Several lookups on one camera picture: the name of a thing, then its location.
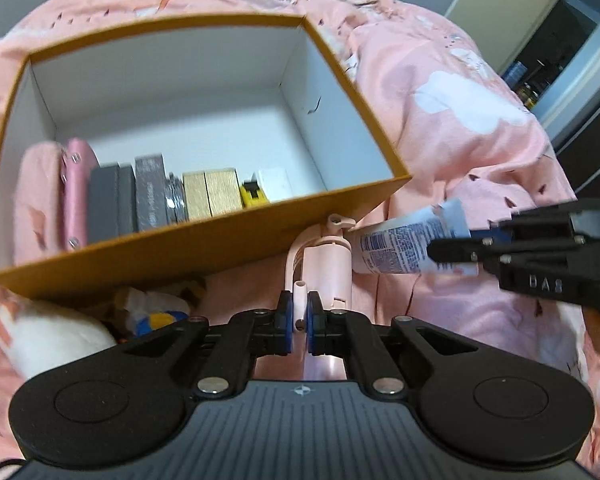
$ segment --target black robotic claw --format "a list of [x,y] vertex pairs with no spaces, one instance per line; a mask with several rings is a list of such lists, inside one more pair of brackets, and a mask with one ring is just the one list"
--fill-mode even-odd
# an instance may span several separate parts
[[192,317],[28,381],[14,478],[590,478],[573,461],[594,415],[579,381],[407,316],[376,326],[311,293],[310,351],[349,380],[253,380],[289,351],[291,309],[284,292],[227,325]]
[[505,290],[600,311],[600,200],[523,211],[427,252],[439,263],[481,262]]

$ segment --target pink bedsheet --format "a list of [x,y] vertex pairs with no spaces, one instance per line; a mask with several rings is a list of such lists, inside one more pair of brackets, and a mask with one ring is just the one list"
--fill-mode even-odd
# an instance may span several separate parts
[[[545,132],[474,42],[445,18],[396,0],[49,0],[0,40],[0,120],[31,50],[154,16],[229,11],[307,15],[375,110],[414,179],[363,224],[457,197],[470,227],[484,228],[517,208],[573,197]],[[209,277],[200,314],[218,323],[239,310],[275,305],[284,258]],[[578,308],[500,291],[486,274],[357,275],[353,301],[375,322],[408,312],[583,380],[589,367],[600,366],[584,345]],[[298,371],[271,358],[258,362],[258,373],[292,378]],[[4,416],[17,384],[0,356],[0,458],[17,453]],[[600,408],[600,374],[592,387]],[[587,466],[600,457],[600,410],[596,424],[580,455]]]

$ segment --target orange box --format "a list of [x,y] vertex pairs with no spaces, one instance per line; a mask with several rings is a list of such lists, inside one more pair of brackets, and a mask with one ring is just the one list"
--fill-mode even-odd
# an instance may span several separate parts
[[[282,166],[294,199],[13,266],[24,151],[81,137],[101,164],[162,153],[167,172]],[[362,218],[410,178],[375,115],[302,16],[210,14],[102,30],[30,54],[0,134],[0,285],[75,298],[208,274]]]

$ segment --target white plush toy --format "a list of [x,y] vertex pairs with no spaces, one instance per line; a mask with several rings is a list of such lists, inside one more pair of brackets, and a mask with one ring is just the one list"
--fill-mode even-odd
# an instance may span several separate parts
[[115,344],[102,323],[75,310],[46,301],[0,303],[0,347],[25,379]]

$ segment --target pink wallet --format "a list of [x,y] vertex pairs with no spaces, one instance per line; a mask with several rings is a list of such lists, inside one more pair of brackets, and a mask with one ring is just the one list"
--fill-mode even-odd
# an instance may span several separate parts
[[22,265],[58,254],[62,232],[62,146],[39,142],[20,163],[13,198],[13,261]]
[[91,146],[82,139],[69,140],[63,160],[64,247],[75,251],[87,245],[89,178],[99,164]]

